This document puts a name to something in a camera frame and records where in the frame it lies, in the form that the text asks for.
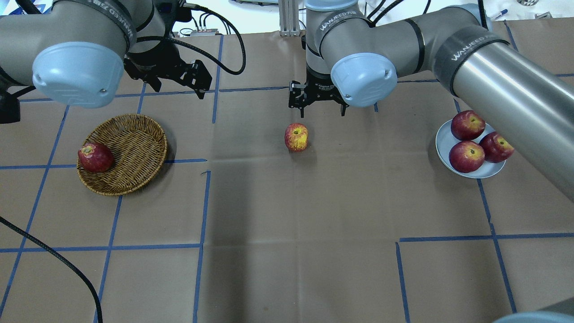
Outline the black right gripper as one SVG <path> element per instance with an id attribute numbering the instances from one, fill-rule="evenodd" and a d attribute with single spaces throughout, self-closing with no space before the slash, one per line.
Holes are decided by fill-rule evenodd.
<path id="1" fill-rule="evenodd" d="M 346 116 L 347 104 L 338 88 L 333 84 L 330 74 L 306 69 L 306 81 L 300 83 L 292 80 L 289 84 L 288 107 L 299 109 L 300 117 L 305 117 L 305 108 L 317 101 L 334 101 L 340 105 L 340 116 Z"/>

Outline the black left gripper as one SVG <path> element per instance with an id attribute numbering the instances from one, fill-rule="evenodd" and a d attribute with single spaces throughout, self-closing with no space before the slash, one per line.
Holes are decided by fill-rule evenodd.
<path id="1" fill-rule="evenodd" d="M 151 49 L 144 52 L 128 52 L 124 57 L 124 70 L 134 80 L 142 80 L 152 90 L 161 90 L 161 80 L 168 79 L 194 91 L 199 100 L 203 100 L 210 89 L 213 78 L 201 60 L 187 63 L 180 57 L 176 45 L 190 44 L 173 38 L 138 38 L 137 43 L 157 42 Z"/>

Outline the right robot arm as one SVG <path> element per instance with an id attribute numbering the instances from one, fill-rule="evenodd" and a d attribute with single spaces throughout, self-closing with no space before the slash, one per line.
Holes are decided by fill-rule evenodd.
<path id="1" fill-rule="evenodd" d="M 398 79 L 422 71 L 461 98 L 570 200 L 574 196 L 574 90 L 483 27 L 477 4 L 376 26 L 356 0 L 307 0 L 307 81 L 289 107 L 321 100 L 365 108 Z"/>

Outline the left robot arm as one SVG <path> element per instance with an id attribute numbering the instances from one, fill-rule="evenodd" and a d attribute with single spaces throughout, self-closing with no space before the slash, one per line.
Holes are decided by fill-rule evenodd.
<path id="1" fill-rule="evenodd" d="M 55 0 L 47 14 L 1 17 L 1 98 L 34 86 L 70 106 L 100 108 L 123 74 L 159 92 L 161 80 L 203 98 L 213 80 L 180 57 L 170 29 L 180 0 Z"/>

